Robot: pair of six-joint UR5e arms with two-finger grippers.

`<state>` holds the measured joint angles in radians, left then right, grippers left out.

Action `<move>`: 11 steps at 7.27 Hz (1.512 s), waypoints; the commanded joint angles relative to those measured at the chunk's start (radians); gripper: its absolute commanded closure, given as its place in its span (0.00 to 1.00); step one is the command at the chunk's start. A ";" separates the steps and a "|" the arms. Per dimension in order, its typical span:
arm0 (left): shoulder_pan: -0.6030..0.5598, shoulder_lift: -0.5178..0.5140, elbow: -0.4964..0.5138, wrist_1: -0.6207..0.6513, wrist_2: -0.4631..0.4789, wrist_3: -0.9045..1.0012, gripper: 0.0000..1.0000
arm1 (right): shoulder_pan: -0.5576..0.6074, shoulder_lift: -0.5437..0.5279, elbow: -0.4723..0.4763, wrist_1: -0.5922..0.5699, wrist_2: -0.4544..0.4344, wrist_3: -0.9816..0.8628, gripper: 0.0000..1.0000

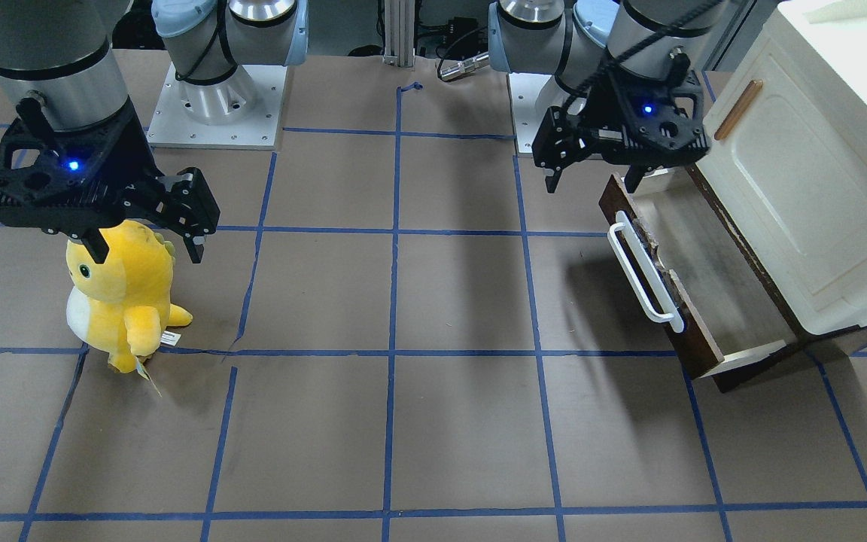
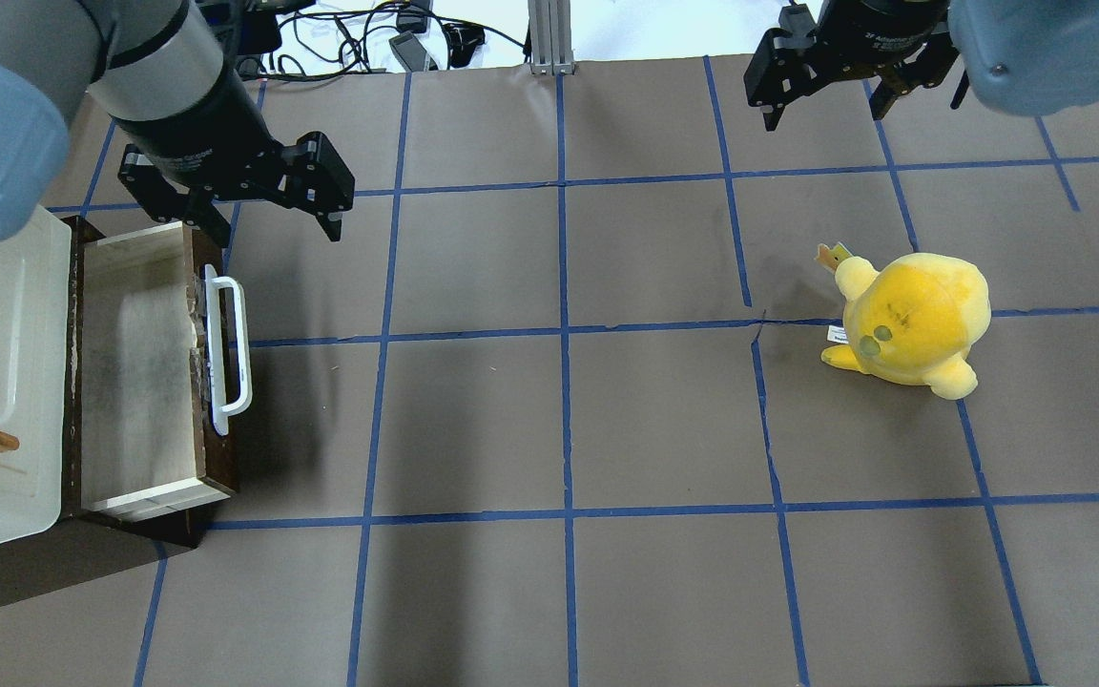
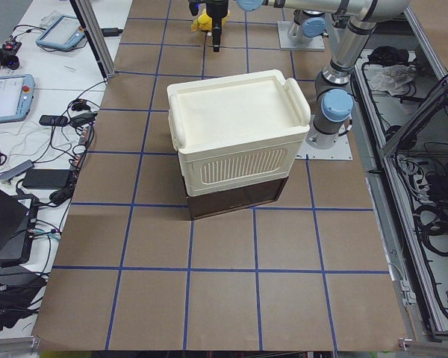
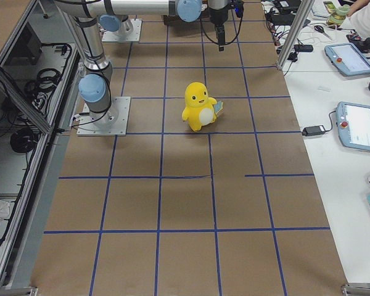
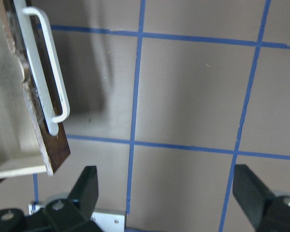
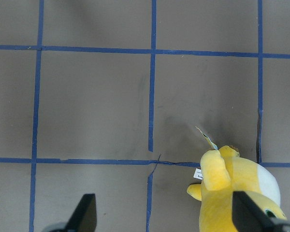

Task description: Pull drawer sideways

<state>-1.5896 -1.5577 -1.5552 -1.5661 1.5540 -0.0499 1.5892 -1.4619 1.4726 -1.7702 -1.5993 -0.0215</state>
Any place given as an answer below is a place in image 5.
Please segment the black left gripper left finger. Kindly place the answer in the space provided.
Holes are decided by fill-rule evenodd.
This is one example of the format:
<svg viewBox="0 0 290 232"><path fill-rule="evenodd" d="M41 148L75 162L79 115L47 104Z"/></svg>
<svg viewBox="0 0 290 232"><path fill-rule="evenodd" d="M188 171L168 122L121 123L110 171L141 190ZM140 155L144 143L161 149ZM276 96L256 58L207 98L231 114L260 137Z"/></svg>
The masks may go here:
<svg viewBox="0 0 290 232"><path fill-rule="evenodd" d="M97 232L91 220L99 196L96 166L86 166L66 198L51 201L43 209L52 232Z"/></svg>

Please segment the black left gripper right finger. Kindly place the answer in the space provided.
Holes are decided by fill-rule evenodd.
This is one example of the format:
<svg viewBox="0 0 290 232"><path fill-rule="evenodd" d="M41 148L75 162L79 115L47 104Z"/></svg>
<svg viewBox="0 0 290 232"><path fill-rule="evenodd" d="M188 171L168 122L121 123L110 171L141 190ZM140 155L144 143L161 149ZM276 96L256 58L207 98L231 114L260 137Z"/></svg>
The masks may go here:
<svg viewBox="0 0 290 232"><path fill-rule="evenodd" d="M232 193L256 232L290 232L290 195L275 194L245 164L234 167Z"/></svg>

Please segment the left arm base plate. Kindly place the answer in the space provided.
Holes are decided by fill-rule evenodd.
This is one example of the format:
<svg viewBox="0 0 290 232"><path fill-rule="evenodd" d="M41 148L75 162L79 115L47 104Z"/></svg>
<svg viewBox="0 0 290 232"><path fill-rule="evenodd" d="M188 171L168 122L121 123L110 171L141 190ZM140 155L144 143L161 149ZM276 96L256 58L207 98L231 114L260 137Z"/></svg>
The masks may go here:
<svg viewBox="0 0 290 232"><path fill-rule="evenodd" d="M121 211L95 209L91 215L94 221L104 232L124 232L126 214Z"/></svg>

